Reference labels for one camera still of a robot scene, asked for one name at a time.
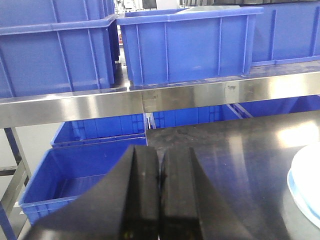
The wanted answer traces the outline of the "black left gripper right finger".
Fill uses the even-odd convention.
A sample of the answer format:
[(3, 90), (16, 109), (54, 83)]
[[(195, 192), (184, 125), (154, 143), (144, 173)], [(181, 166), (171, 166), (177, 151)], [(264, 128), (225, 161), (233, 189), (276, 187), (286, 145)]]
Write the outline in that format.
[(160, 239), (252, 240), (191, 147), (171, 147), (161, 164)]

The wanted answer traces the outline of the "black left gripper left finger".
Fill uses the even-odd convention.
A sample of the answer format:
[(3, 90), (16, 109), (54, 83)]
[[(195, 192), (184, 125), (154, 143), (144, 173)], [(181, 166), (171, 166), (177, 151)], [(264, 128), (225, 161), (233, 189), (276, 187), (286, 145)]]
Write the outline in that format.
[(156, 240), (159, 160), (156, 150), (131, 145), (96, 185), (38, 220), (26, 240)]

